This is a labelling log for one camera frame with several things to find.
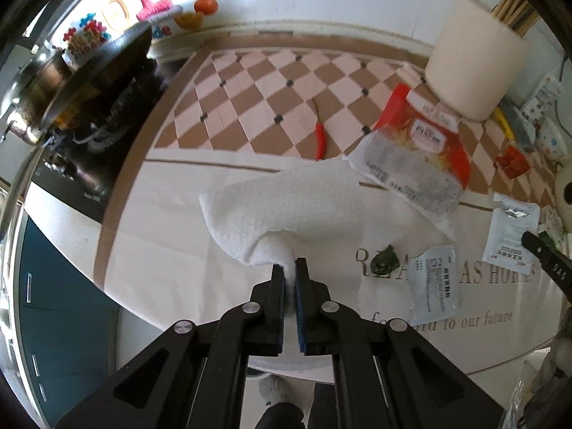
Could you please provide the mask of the red chili pepper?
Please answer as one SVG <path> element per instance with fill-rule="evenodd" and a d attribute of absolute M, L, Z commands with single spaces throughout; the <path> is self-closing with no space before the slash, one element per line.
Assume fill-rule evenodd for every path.
<path fill-rule="evenodd" d="M 312 100 L 314 109 L 316 112 L 316 125 L 315 125 L 315 138 L 316 138 L 316 153 L 315 160 L 322 161 L 325 158 L 327 152 L 327 136 L 324 123 L 321 119 L 318 104 L 315 99 Z"/>

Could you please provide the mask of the black frying pan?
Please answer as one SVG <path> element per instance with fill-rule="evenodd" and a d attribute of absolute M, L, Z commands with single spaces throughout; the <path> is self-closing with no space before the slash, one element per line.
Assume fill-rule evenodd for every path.
<path fill-rule="evenodd" d="M 151 24 L 142 21 L 94 50 L 54 96 L 42 117 L 40 129 L 71 129 L 86 102 L 102 93 L 120 92 L 146 60 L 151 40 Z"/>

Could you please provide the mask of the red sauce packet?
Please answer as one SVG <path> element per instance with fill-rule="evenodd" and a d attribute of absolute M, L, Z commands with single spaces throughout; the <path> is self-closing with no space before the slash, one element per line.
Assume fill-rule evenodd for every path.
<path fill-rule="evenodd" d="M 518 178 L 529 172 L 531 168 L 527 157 L 513 145 L 508 145 L 495 161 L 509 179 Z"/>

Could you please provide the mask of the white paper towel sheet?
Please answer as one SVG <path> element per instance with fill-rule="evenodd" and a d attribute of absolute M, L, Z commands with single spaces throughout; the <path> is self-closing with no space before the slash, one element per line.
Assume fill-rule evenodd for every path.
<path fill-rule="evenodd" d="M 194 252 L 219 270 L 261 275 L 276 263 L 294 275 L 303 257 L 320 280 L 358 284 L 361 249 L 395 242 L 421 252 L 455 236 L 451 216 L 424 217 L 401 197 L 362 181 L 341 160 L 226 182 L 197 198 Z"/>

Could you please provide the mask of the white seasoning sachet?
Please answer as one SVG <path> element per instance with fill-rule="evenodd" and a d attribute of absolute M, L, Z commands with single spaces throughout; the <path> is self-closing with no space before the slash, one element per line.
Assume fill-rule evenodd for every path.
<path fill-rule="evenodd" d="M 537 234 L 540 207 L 500 193 L 493 195 L 493 216 L 482 261 L 510 271 L 530 275 L 533 254 L 523 247 L 526 231 Z"/>

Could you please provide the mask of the steel pot with lid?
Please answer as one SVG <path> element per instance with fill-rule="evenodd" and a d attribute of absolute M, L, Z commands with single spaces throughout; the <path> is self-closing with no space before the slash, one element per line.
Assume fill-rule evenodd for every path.
<path fill-rule="evenodd" d="M 2 120 L 5 128 L 1 142 L 12 133 L 30 146 L 42 136 L 40 123 L 46 109 L 61 86 L 72 75 L 65 61 L 65 49 L 53 45 L 40 49 L 30 58 L 12 80 L 3 103 L 6 104 Z"/>

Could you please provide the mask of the black gas stove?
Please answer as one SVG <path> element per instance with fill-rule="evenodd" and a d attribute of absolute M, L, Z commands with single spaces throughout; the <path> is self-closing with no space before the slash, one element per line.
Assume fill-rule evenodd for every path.
<path fill-rule="evenodd" d="M 123 91 L 90 100 L 80 111 L 86 123 L 45 150 L 32 181 L 60 202 L 102 222 L 128 151 L 184 63 L 149 59 Z"/>

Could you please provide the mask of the wooden chopsticks bundle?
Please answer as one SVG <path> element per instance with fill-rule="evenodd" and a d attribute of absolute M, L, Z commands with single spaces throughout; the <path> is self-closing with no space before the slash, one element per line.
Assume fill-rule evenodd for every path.
<path fill-rule="evenodd" d="M 499 0 L 490 15 L 521 38 L 540 19 L 527 0 Z"/>

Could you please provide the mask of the yellow flat box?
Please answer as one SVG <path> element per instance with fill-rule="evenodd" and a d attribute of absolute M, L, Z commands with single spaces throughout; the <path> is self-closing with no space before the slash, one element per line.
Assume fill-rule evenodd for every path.
<path fill-rule="evenodd" d="M 509 142 L 515 142 L 516 136 L 515 136 L 512 128 L 510 127 L 502 109 L 500 109 L 500 107 L 496 107 L 493 110 L 493 116 L 496 119 L 496 121 L 498 122 L 498 124 L 500 125 L 500 127 L 503 131 L 503 134 L 506 136 L 506 138 L 509 140 Z"/>

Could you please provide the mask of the white paper towel roll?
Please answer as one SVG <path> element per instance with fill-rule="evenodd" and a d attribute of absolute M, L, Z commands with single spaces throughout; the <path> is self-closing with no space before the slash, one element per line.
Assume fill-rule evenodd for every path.
<path fill-rule="evenodd" d="M 429 89 L 462 117 L 483 122 L 508 92 L 529 42 L 477 0 L 458 0 L 425 68 Z"/>

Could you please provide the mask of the checkered beige table mat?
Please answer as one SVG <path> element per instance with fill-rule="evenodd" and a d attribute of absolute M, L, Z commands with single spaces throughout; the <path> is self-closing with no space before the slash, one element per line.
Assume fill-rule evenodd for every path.
<path fill-rule="evenodd" d="M 102 222 L 92 279 L 158 327 L 212 321 L 284 261 L 304 257 L 335 299 L 373 321 L 409 318 L 409 261 L 453 245 L 459 310 L 422 333 L 468 373 L 549 342 L 562 296 L 483 254 L 495 196 L 554 208 L 554 175 L 535 159 L 510 178 L 494 119 L 462 120 L 470 181 L 434 222 L 348 163 L 408 64 L 338 50 L 213 49 L 193 56 L 143 115 Z"/>

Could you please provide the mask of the dark green vegetable scrap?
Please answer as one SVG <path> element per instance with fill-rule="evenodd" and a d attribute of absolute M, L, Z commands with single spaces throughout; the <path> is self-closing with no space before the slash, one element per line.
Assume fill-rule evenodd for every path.
<path fill-rule="evenodd" d="M 388 277 L 400 266 L 399 257 L 392 245 L 378 252 L 370 262 L 370 270 L 375 277 Z"/>

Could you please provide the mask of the white rice cooker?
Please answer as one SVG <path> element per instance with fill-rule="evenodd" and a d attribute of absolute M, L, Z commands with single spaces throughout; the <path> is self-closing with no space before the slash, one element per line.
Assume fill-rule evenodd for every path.
<path fill-rule="evenodd" d="M 567 232 L 572 231 L 572 163 L 571 157 L 563 160 L 554 177 L 554 196 L 557 212 Z"/>

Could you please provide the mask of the silver seasoning sachet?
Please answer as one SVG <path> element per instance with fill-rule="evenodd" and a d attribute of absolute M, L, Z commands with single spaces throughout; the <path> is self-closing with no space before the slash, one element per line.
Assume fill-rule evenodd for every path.
<path fill-rule="evenodd" d="M 408 262 L 413 326 L 452 318 L 459 310 L 459 278 L 454 245 L 433 246 Z"/>

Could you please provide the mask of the red white noodle package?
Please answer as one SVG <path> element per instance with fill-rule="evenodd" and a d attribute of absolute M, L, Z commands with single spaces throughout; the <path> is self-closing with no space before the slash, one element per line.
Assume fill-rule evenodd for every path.
<path fill-rule="evenodd" d="M 403 83 L 348 159 L 357 172 L 433 221 L 457 208 L 469 183 L 459 120 Z"/>

